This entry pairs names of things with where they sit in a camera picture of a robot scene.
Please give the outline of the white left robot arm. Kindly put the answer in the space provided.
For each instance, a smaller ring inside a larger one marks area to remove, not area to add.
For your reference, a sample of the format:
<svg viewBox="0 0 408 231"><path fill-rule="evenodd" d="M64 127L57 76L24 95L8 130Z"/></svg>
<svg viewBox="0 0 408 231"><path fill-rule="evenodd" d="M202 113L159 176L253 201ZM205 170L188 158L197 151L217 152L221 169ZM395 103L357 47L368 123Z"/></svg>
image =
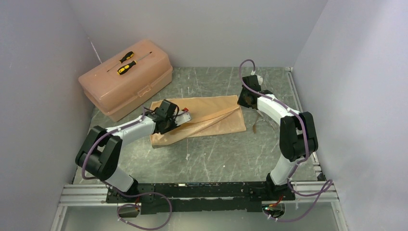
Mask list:
<svg viewBox="0 0 408 231"><path fill-rule="evenodd" d="M139 193L139 183L118 165L122 148L143 137L163 135L190 120L187 109L181 110L175 103L163 100L159 107L144 108L140 116L122 125L94 126L75 158L76 165L81 168L81 177L99 180L116 188L124 201L134 201Z"/></svg>

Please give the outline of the orange cloth napkin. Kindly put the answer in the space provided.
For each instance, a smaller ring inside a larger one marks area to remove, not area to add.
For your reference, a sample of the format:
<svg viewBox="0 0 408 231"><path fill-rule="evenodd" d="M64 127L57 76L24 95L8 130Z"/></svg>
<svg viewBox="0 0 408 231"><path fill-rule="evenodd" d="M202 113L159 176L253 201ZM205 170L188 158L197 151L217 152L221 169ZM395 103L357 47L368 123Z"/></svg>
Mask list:
<svg viewBox="0 0 408 231"><path fill-rule="evenodd" d="M150 136L152 146L165 146L184 138L222 135L246 131L237 95L216 97L173 98L180 109L188 109L191 121L165 133Z"/></svg>

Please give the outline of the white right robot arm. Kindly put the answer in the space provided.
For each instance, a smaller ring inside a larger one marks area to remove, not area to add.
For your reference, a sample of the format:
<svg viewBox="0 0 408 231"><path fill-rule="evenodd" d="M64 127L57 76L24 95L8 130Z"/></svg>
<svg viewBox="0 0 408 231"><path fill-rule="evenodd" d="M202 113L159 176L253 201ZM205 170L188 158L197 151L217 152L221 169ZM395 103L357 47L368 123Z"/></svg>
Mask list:
<svg viewBox="0 0 408 231"><path fill-rule="evenodd" d="M299 165L318 149L318 139L313 116L309 112L299 112L278 100L268 90L261 90L262 78L250 75L240 78L242 91L238 105L257 110L278 123L280 129L280 158L271 170L265 186L266 196L276 200L283 195L283 185L288 183Z"/></svg>

